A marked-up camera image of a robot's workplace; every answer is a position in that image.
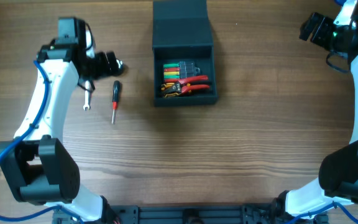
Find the silver open-end wrench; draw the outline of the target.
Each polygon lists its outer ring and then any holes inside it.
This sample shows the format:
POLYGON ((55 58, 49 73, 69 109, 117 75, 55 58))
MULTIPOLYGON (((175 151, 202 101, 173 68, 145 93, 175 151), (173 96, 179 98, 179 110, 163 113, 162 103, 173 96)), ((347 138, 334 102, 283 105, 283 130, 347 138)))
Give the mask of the silver open-end wrench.
POLYGON ((83 109, 85 111, 90 110, 90 99, 91 99, 91 92, 92 92, 92 88, 91 88, 91 83, 90 81, 85 81, 85 103, 83 105, 83 109))

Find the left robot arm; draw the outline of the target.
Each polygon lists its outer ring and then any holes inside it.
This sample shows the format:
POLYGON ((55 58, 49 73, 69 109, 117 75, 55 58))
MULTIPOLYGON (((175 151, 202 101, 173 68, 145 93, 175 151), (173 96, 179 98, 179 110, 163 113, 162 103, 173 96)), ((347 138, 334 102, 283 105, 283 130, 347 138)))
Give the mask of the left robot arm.
POLYGON ((12 141, 0 142, 0 168, 14 199, 65 212, 79 223, 119 223, 108 201, 80 182, 76 162, 63 145, 71 95, 80 87, 118 76, 124 64, 113 52, 96 52, 89 25, 76 17, 58 21, 58 35, 39 50, 37 82, 25 118, 12 141))

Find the black round tape measure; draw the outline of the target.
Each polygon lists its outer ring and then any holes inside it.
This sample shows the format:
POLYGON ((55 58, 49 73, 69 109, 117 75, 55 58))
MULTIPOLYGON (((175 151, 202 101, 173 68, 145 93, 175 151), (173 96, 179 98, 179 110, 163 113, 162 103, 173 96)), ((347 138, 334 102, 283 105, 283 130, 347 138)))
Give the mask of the black round tape measure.
POLYGON ((124 62, 122 60, 119 60, 118 58, 116 59, 116 63, 117 63, 116 76, 118 77, 124 73, 125 65, 124 62))

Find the dark green open box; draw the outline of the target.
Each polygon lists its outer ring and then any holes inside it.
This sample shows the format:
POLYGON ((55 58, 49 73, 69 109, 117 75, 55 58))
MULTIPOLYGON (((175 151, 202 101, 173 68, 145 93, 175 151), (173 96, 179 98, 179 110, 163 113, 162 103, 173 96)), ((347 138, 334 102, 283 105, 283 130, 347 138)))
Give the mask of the dark green open box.
POLYGON ((217 102, 214 42, 206 0, 154 1, 152 33, 154 105, 212 105, 217 102), (199 83, 206 84, 209 88, 174 98, 164 97, 162 85, 176 82, 175 79, 164 79, 164 65, 180 62, 192 64, 199 70, 198 73, 189 71, 180 78, 206 75, 208 79, 199 83))

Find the black red screwdriver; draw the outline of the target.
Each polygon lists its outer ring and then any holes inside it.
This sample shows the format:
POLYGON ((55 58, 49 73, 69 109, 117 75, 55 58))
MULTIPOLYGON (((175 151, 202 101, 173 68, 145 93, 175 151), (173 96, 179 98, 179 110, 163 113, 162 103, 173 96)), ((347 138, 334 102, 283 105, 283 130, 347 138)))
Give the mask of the black red screwdriver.
POLYGON ((116 120, 116 110, 120 99, 121 93, 121 82, 116 80, 112 89, 112 124, 115 124, 116 120))

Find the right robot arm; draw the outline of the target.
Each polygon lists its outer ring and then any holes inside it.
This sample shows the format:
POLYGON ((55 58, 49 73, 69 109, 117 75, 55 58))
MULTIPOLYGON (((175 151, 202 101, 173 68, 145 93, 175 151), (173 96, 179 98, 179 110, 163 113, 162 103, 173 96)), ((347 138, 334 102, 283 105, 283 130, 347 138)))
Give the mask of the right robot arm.
POLYGON ((295 190, 286 190, 270 206, 272 222, 307 222, 332 208, 348 214, 346 206, 358 205, 358 0, 337 1, 335 19, 314 12, 301 25, 299 38, 328 51, 328 58, 346 59, 354 84, 354 124, 349 144, 326 156, 318 177, 295 190))

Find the red handled cutting pliers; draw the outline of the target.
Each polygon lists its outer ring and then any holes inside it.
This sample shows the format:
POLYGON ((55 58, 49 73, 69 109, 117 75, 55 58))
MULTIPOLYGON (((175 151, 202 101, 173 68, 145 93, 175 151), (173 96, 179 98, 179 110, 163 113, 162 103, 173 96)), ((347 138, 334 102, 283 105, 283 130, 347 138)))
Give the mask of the red handled cutting pliers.
POLYGON ((202 84, 202 82, 208 81, 207 75, 199 75, 190 78, 179 79, 174 86, 174 94, 185 95, 192 91, 207 90, 210 88, 208 84, 202 84))

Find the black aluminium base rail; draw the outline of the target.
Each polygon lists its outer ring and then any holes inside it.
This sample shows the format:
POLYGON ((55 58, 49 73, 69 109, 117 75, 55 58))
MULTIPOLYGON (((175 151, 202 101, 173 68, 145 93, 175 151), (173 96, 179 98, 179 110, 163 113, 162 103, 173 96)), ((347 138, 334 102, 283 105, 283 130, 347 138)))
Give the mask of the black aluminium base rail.
POLYGON ((112 206, 112 218, 95 223, 122 224, 269 224, 288 223, 291 215, 273 217, 269 203, 195 206, 195 207, 138 207, 112 206))

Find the precision screwdriver set case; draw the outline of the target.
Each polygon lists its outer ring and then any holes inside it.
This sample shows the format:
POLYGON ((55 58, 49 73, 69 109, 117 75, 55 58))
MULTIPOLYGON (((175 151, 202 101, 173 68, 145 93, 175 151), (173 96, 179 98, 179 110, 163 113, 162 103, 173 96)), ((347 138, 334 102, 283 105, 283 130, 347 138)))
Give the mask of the precision screwdriver set case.
POLYGON ((163 65, 163 79, 178 80, 182 78, 190 78, 201 74, 201 70, 194 62, 180 61, 177 63, 166 63, 163 65))

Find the orange black needle-nose pliers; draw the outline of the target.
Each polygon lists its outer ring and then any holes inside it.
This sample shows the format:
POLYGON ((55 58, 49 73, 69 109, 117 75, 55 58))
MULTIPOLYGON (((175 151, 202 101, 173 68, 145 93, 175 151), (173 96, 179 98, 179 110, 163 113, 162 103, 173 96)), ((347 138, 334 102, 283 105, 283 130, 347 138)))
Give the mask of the orange black needle-nose pliers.
POLYGON ((160 90, 161 90, 160 95, 163 98, 176 97, 176 96, 181 95, 182 84, 180 84, 178 82, 166 83, 160 87, 160 90))

